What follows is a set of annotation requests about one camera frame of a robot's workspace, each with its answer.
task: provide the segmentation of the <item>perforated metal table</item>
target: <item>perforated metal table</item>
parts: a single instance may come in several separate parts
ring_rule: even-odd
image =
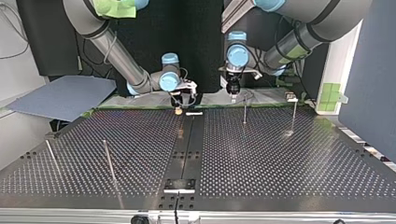
[[[103,110],[0,172],[0,207],[396,214],[396,174],[299,108]],[[117,182],[108,169],[107,140]],[[195,179],[195,193],[163,193]]]

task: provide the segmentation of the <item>blue joint cap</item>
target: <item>blue joint cap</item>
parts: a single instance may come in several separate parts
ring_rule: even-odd
[[[163,55],[163,64],[178,63],[178,57],[175,53],[165,53]]]
[[[149,0],[134,0],[134,5],[137,10],[145,8],[149,4]]]
[[[131,93],[131,95],[140,95],[139,93],[137,93],[134,88],[131,86],[131,84],[127,84],[126,88],[128,89],[129,93]]]
[[[248,35],[243,31],[232,31],[228,34],[228,40],[248,40]]]
[[[248,50],[243,45],[232,45],[228,49],[227,59],[235,67],[244,67],[248,64]]]
[[[160,78],[160,87],[163,91],[174,91],[180,82],[180,78],[174,72],[164,73]]]
[[[260,7],[266,12],[274,12],[285,5],[286,0],[253,0],[256,7]]]

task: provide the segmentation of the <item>cable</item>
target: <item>cable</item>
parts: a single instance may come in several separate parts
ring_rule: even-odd
[[[302,76],[301,76],[300,69],[299,69],[299,67],[298,67],[298,66],[299,66],[298,63],[301,63],[301,61],[298,61],[298,62],[294,62],[294,63],[293,63],[293,64],[294,64],[294,66],[293,66],[294,72],[295,72],[296,76],[300,79],[300,83],[301,83],[301,85],[303,86],[304,91],[306,92],[306,95],[308,96],[309,100],[312,102],[312,104],[314,104],[315,107],[317,107],[317,103],[314,102],[314,99],[311,97],[311,95],[309,94],[308,90],[306,89],[306,87],[305,87],[305,85],[304,85],[304,83],[303,83],[303,79],[302,79]]]
[[[114,40],[113,40],[113,42],[111,43],[111,45],[110,45],[110,47],[108,48],[108,51],[107,51],[107,53],[106,53],[106,55],[105,55],[105,58],[103,59],[103,63],[104,64],[111,64],[111,63],[109,63],[108,61],[107,61],[107,58],[108,58],[108,55],[110,54],[110,52],[111,52],[111,50],[113,50],[113,48],[114,48],[114,45],[116,45],[116,42],[117,42],[117,31],[114,33]]]
[[[194,105],[194,104],[196,103],[196,101],[197,101],[197,99],[196,99],[196,97],[195,97],[195,98],[193,98],[194,100],[192,101],[191,104],[183,105],[183,104],[182,104],[179,100],[177,100],[170,92],[169,92],[169,95],[172,97],[172,99],[175,101],[175,103],[177,103],[178,105],[184,106],[184,107]]]
[[[17,54],[14,54],[14,55],[0,57],[0,60],[11,59],[11,58],[15,58],[15,57],[21,56],[22,54],[24,54],[29,49],[29,42],[27,40],[26,33],[23,30],[23,24],[22,24],[21,17],[19,16],[18,12],[13,7],[8,5],[7,3],[0,2],[0,6],[8,8],[12,12],[12,14],[14,14],[14,16],[18,19],[18,23],[20,24],[21,31],[19,31],[15,27],[15,25],[12,23],[12,21],[9,19],[9,17],[4,12],[4,10],[0,8],[0,11],[2,12],[4,18],[6,18],[7,22],[11,25],[11,27],[15,30],[15,32],[17,32],[17,34],[26,42],[26,48],[23,51],[21,51],[21,52],[19,52]]]
[[[184,77],[183,77],[183,79],[186,79],[187,78],[187,76],[189,75],[189,70],[187,70],[186,68],[184,68],[184,67],[180,67],[180,70],[183,70],[186,74],[184,75]]]
[[[302,59],[305,59],[305,58],[308,57],[308,56],[310,55],[310,53],[312,52],[311,49],[308,50],[308,52],[307,52],[307,54],[306,54],[305,56],[301,56],[301,57],[298,57],[298,58],[291,58],[291,57],[289,57],[288,55],[286,55],[285,53],[283,53],[282,50],[280,50],[279,44],[278,44],[279,40],[278,40],[278,38],[277,38],[277,34],[278,34],[278,32],[279,32],[279,28],[280,28],[280,25],[282,24],[282,21],[283,21],[283,20],[284,20],[284,17],[281,17],[281,18],[279,19],[279,22],[277,23],[277,27],[276,27],[276,30],[275,30],[275,36],[274,36],[274,38],[275,38],[275,48],[276,48],[276,51],[277,51],[283,58],[285,58],[285,59],[287,59],[287,60],[289,60],[289,61],[291,61],[291,62],[300,61],[300,60],[302,60]],[[297,31],[298,27],[295,26],[295,25],[292,25],[292,26],[293,26],[294,33],[299,33],[299,32]],[[304,44],[304,42],[302,42],[302,43],[303,43],[303,44],[302,44],[300,41],[299,41],[299,44],[300,44],[304,49],[307,48],[307,46]]]
[[[0,2],[0,6],[3,6],[3,7],[8,8],[8,9],[12,12],[12,14],[14,14],[14,16],[18,19],[18,23],[20,24],[21,31],[19,31],[19,30],[14,26],[14,24],[13,24],[12,21],[8,18],[8,16],[6,15],[6,13],[5,13],[3,10],[1,10],[2,13],[3,13],[3,15],[5,16],[6,20],[8,21],[8,23],[12,26],[12,28],[18,33],[18,35],[19,35],[24,41],[28,42],[27,37],[26,37],[26,33],[25,33],[24,30],[23,30],[22,20],[21,20],[21,17],[19,16],[18,12],[17,12],[13,7],[11,7],[9,4],[7,4],[7,3]]]

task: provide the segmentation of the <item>white wall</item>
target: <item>white wall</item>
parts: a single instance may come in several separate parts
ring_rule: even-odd
[[[0,1],[17,8],[15,0]],[[7,14],[19,28],[13,14]],[[0,13],[0,58],[19,53],[25,47],[26,43]],[[42,143],[44,135],[50,131],[49,119],[15,113],[2,107],[44,84],[30,49],[16,58],[0,60],[0,170]]]
[[[17,8],[15,0],[0,0]],[[18,21],[6,10],[15,26]],[[26,43],[10,27],[0,13],[0,58],[23,51]],[[38,75],[32,52],[28,49],[24,54],[12,59],[0,60],[0,107],[9,98],[15,98],[45,84],[44,78]]]

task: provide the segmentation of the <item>green sticker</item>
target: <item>green sticker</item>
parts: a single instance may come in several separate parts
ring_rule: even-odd
[[[136,18],[134,0],[93,0],[98,16],[111,18]]]
[[[303,49],[303,47],[301,47],[300,45],[297,45],[286,56],[288,56],[289,58],[297,59],[297,58],[300,58],[302,56],[305,56],[307,53],[308,53],[308,51]],[[279,62],[286,64],[286,63],[290,63],[290,60],[287,60],[287,59],[283,58]]]
[[[318,111],[335,111],[341,95],[340,90],[341,84],[339,83],[323,83]]]

